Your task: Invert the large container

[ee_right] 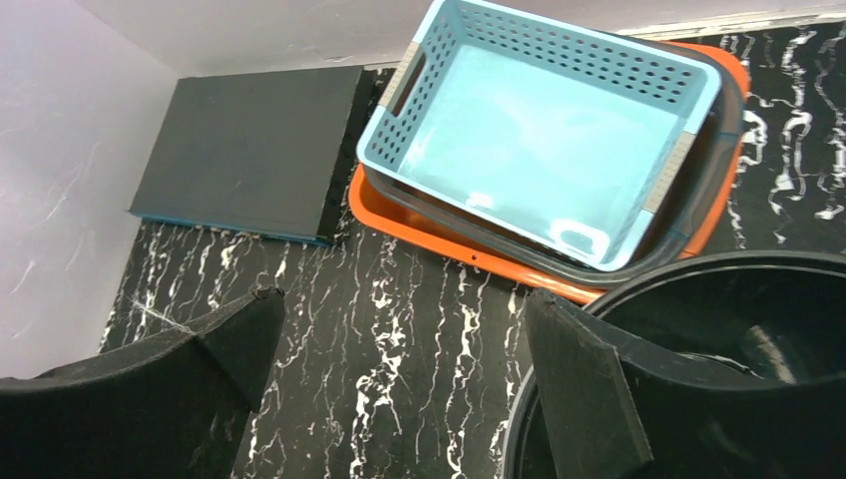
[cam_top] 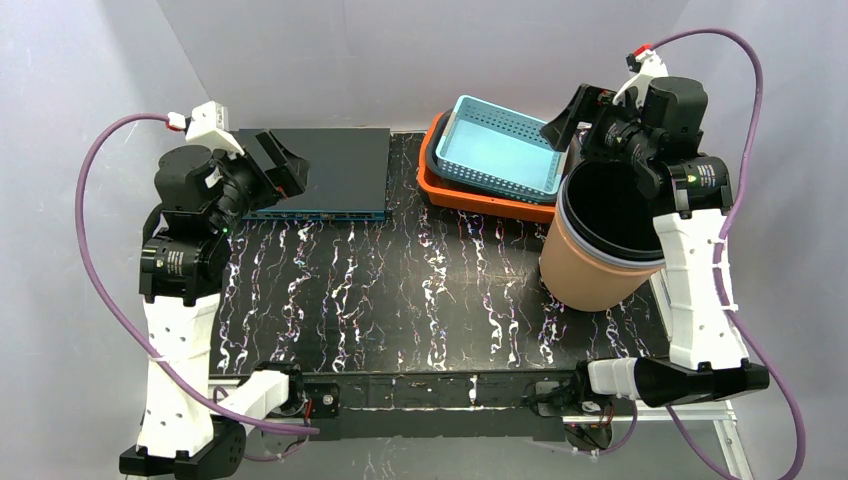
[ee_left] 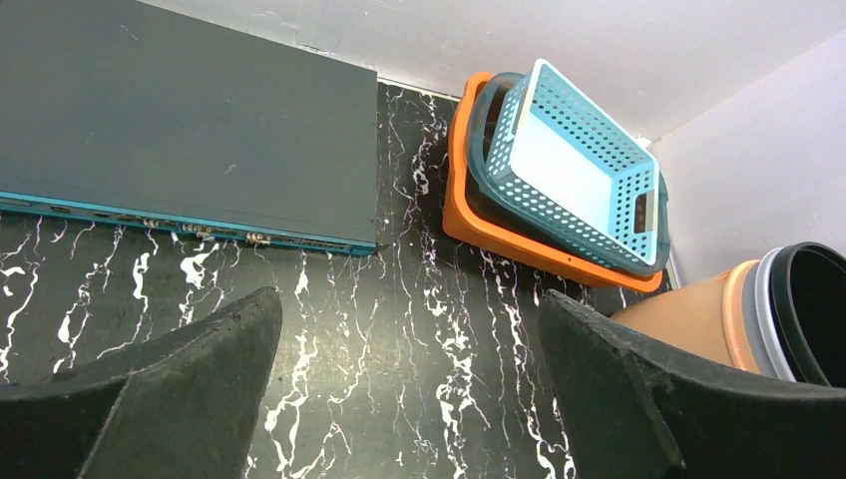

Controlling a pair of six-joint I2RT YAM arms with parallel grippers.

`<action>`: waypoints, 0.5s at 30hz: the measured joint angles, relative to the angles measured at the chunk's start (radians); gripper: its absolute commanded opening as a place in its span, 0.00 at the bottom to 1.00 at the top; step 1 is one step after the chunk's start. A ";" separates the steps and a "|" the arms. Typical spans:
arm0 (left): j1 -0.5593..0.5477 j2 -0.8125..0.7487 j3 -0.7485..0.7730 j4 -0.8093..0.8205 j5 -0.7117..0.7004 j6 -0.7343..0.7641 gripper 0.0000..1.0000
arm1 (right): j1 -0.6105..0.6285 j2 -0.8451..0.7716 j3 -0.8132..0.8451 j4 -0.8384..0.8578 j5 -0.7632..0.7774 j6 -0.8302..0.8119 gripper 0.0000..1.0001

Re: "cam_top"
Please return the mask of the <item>light blue perforated basket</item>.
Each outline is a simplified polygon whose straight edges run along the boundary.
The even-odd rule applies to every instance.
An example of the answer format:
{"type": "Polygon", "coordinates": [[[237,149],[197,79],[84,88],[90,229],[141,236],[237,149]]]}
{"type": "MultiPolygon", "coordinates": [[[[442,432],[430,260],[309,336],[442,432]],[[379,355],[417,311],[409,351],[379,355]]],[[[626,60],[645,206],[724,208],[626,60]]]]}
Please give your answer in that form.
{"type": "Polygon", "coordinates": [[[460,96],[434,149],[440,177],[493,195],[552,204],[567,153],[552,149],[537,118],[460,96]]]}

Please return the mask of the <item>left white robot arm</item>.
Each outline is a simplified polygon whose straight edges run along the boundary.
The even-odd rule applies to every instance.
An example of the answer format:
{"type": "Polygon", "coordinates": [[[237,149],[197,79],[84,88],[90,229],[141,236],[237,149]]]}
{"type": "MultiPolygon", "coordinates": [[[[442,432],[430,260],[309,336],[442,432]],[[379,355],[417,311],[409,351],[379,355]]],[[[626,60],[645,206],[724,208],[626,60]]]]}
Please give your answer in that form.
{"type": "Polygon", "coordinates": [[[207,395],[228,235],[246,214],[302,194],[308,170],[269,131],[251,136],[236,154],[186,145],[160,158],[154,177],[160,201],[142,230],[139,279],[153,352],[141,431],[120,455],[122,474],[231,476],[250,430],[242,419],[302,403],[299,368],[280,362],[262,363],[225,398],[234,418],[212,412],[207,395]]]}

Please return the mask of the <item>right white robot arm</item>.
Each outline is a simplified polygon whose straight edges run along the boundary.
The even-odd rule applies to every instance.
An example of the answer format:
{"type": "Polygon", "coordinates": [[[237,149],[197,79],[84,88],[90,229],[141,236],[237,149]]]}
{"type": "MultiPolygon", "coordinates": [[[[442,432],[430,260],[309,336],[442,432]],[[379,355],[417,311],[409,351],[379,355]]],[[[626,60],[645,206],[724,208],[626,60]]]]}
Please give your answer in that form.
{"type": "Polygon", "coordinates": [[[578,87],[543,138],[581,161],[565,175],[539,259],[549,293],[584,312],[609,309],[662,274],[669,341],[660,357],[580,362],[535,400],[601,403],[619,397],[665,407],[765,389],[749,358],[719,231],[733,207],[724,161],[700,151],[708,96],[683,77],[628,87],[622,99],[578,87]]]}

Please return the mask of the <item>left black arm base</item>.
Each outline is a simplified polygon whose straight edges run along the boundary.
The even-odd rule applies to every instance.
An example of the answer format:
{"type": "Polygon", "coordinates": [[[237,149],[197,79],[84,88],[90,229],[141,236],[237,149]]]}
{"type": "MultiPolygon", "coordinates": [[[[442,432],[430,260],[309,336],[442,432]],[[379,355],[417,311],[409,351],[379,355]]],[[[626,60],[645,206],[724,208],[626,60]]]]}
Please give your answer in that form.
{"type": "Polygon", "coordinates": [[[254,371],[277,372],[287,378],[286,394],[281,403],[269,409],[267,420],[311,427],[316,419],[338,417],[340,387],[337,384],[307,383],[303,370],[295,363],[264,361],[254,371]]]}

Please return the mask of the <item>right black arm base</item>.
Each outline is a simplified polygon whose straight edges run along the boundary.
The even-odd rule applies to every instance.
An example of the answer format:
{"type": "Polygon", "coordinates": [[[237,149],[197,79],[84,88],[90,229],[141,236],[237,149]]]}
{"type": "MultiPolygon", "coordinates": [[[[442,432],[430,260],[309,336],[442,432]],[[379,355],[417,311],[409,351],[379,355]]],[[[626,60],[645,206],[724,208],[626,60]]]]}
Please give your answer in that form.
{"type": "Polygon", "coordinates": [[[574,370],[567,380],[528,385],[522,404],[543,418],[580,417],[580,422],[565,427],[566,440],[579,452],[601,452],[612,446],[615,403],[609,396],[594,393],[588,374],[582,370],[574,370]]]}

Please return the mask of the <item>dark teal transparent container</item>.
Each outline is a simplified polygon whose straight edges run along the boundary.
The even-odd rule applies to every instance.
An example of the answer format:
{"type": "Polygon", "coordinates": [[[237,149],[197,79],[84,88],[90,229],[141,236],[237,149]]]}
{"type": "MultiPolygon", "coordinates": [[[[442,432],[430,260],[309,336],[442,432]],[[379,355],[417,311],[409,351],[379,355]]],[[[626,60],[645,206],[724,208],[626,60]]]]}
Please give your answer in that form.
{"type": "Polygon", "coordinates": [[[436,120],[434,126],[431,128],[430,139],[425,141],[425,160],[427,163],[427,168],[433,174],[438,177],[442,176],[442,169],[440,167],[440,160],[436,155],[436,148],[438,143],[444,133],[444,130],[448,124],[452,115],[451,110],[444,111],[436,120]]]}

